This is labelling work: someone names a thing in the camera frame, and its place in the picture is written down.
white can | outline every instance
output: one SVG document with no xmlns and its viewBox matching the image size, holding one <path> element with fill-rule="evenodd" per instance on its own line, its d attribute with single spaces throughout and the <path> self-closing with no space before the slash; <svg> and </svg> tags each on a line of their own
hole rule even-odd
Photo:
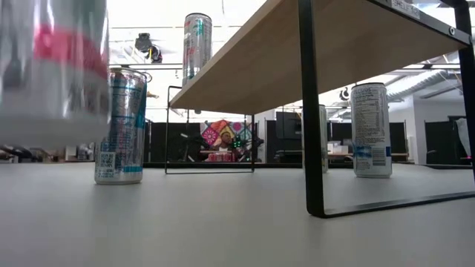
<svg viewBox="0 0 475 267">
<path fill-rule="evenodd" d="M 320 146 L 321 146 L 321 172 L 328 172 L 328 134 L 327 134 L 327 109 L 320 105 Z M 302 166 L 305 169 L 305 144 L 304 144 L 304 112 L 302 112 Z"/>
<path fill-rule="evenodd" d="M 351 90 L 353 169 L 357 177 L 389 178 L 391 143 L 387 91 L 382 83 Z"/>
<path fill-rule="evenodd" d="M 3 0 L 0 8 L 0 143 L 56 147 L 106 135 L 106 0 Z"/>
</svg>

blue and silver can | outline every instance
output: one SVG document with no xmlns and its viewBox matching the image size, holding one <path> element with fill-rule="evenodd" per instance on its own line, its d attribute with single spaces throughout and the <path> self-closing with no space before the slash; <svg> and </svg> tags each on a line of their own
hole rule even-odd
<svg viewBox="0 0 475 267">
<path fill-rule="evenodd" d="M 109 77 L 111 128 L 96 146 L 94 179 L 104 185 L 138 183 L 143 175 L 147 79 L 127 68 L 113 68 Z"/>
<path fill-rule="evenodd" d="M 367 83 L 351 90 L 353 169 L 357 177 L 389 178 L 393 173 L 388 111 L 384 84 Z"/>
</svg>

ductwork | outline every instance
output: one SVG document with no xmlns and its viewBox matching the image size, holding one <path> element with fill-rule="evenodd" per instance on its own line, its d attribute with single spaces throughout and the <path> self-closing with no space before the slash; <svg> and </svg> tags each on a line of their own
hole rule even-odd
<svg viewBox="0 0 475 267">
<path fill-rule="evenodd" d="M 417 76 L 405 77 L 387 86 L 387 101 L 402 99 L 429 86 L 455 78 L 454 73 L 449 73 L 446 70 L 429 70 Z"/>
</svg>

white table surface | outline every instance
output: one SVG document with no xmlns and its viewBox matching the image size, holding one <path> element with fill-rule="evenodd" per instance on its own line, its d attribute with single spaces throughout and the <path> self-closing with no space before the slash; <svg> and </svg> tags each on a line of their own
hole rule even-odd
<svg viewBox="0 0 475 267">
<path fill-rule="evenodd" d="M 148 169 L 140 185 L 101 186 L 93 167 L 0 165 L 1 267 L 474 265 L 475 199 L 321 220 L 305 211 L 301 170 Z M 397 168 L 390 182 L 330 170 L 326 200 L 475 189 L 471 171 Z M 427 176 L 398 176 L 409 168 Z"/>
</svg>

silver can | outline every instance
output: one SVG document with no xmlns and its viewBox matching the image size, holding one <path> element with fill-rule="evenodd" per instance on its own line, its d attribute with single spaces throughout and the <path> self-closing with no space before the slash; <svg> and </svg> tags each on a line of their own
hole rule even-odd
<svg viewBox="0 0 475 267">
<path fill-rule="evenodd" d="M 104 136 L 106 0 L 2 0 L 0 8 L 0 124 L 12 126 L 0 142 L 49 147 Z"/>
<path fill-rule="evenodd" d="M 357 177 L 389 178 L 393 173 L 387 90 L 382 83 L 351 90 L 353 169 Z"/>
<path fill-rule="evenodd" d="M 185 18 L 183 86 L 211 59 L 212 29 L 212 20 L 205 14 L 191 13 Z"/>
<path fill-rule="evenodd" d="M 94 178 L 105 185 L 138 183 L 143 176 L 146 76 L 131 69 L 113 68 L 110 83 L 111 128 L 96 147 Z"/>
<path fill-rule="evenodd" d="M 320 146 L 321 146 L 321 172 L 328 172 L 328 133 L 327 133 L 327 109 L 320 105 Z M 304 112 L 302 112 L 302 166 L 305 168 L 305 145 L 304 145 Z"/>
</svg>

